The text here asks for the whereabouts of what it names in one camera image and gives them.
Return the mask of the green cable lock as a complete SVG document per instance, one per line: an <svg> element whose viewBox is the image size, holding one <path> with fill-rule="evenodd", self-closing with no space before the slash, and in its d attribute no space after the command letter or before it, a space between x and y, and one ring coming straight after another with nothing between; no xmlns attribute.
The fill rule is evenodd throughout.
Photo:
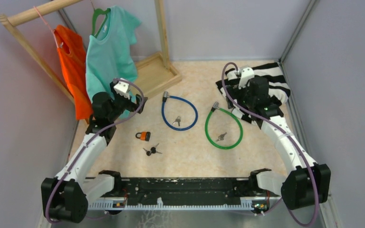
<svg viewBox="0 0 365 228"><path fill-rule="evenodd" d="M210 134L209 134L209 122L210 122L210 119L212 117L212 114L216 110L220 110L221 112L223 112L223 113L227 114L228 116L230 116L236 122L236 124L239 127L239 130L240 130L239 138L232 145L222 146L222 145L219 145L219 144L216 143L216 142L221 141L222 139L224 139L224 136L226 134L223 134L221 137L219 137L215 141L213 141L212 138L210 137ZM243 130L242 124L240 123L240 120L234 114L232 114L231 112L229 112L229 111L227 111L227 110L225 110L223 108L219 108L219 102L214 102L214 104L212 105L211 110L209 111L209 113L208 113L208 115L206 117L206 120L205 120L204 132L205 132L205 136L206 136L207 140L209 141L209 143L211 145L213 145L214 147L216 147L218 149L222 149L222 150L230 150L230 149L233 149L233 148L237 147L241 143L241 141L243 139L243 136L244 136L244 130Z"/></svg>

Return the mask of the silver green lock keys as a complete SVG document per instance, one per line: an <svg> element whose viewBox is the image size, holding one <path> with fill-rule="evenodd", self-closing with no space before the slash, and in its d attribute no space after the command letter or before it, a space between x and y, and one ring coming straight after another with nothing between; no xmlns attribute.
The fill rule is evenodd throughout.
<svg viewBox="0 0 365 228"><path fill-rule="evenodd" d="M216 142L223 141L226 134L227 134L227 132L220 134L218 136L218 138L216 139Z"/></svg>

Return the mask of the orange padlock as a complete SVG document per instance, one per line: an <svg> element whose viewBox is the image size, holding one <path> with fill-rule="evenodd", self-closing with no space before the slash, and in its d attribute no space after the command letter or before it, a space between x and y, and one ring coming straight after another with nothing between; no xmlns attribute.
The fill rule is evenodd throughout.
<svg viewBox="0 0 365 228"><path fill-rule="evenodd" d="M141 141L150 141L151 132L138 132L135 134L135 137Z"/></svg>

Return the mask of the black keys bunch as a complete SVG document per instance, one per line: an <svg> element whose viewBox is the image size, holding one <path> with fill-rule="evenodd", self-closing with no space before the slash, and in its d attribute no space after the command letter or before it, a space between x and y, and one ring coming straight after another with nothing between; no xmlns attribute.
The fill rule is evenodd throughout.
<svg viewBox="0 0 365 228"><path fill-rule="evenodd" d="M158 145L159 145L159 143L156 144L155 146L151 147L149 150L146 149L146 148L143 148L143 150L145 151L145 153L146 153L147 156L151 156L152 154L157 154L157 153L158 154L162 154L161 152L159 152L157 150Z"/></svg>

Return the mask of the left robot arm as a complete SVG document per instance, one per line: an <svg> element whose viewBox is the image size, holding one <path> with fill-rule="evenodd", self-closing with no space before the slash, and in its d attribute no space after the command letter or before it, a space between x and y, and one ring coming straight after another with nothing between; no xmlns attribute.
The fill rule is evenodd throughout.
<svg viewBox="0 0 365 228"><path fill-rule="evenodd" d="M81 222L88 207L109 193L119 196L123 183L115 171L102 171L85 183L87 173L98 156L109 145L116 126L140 114L147 101L142 91L131 99L128 92L99 92L93 96L93 113L84 139L65 167L54 177L45 178L41 184L42 206L45 219L51 223Z"/></svg>

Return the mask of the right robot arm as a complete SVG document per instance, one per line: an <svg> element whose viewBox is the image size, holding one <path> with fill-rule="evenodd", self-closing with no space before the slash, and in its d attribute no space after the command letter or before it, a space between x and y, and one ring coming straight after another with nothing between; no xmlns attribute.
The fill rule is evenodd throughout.
<svg viewBox="0 0 365 228"><path fill-rule="evenodd" d="M290 210L326 202L331 170L326 164L318 164L302 148L280 109L281 102L269 95L267 79L255 77L244 87L229 85L224 91L230 102L248 114L270 138L287 170L286 176L270 169L251 172L251 194L260 196L268 190L281 196Z"/></svg>

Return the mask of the silver blue lock keys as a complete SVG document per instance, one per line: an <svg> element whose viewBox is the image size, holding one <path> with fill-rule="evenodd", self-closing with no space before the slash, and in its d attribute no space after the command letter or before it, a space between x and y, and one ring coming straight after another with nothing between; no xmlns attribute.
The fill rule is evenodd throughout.
<svg viewBox="0 0 365 228"><path fill-rule="evenodd" d="M173 125L174 124L177 124L179 127L181 126L181 117L180 116L176 117L175 121L173 122Z"/></svg>

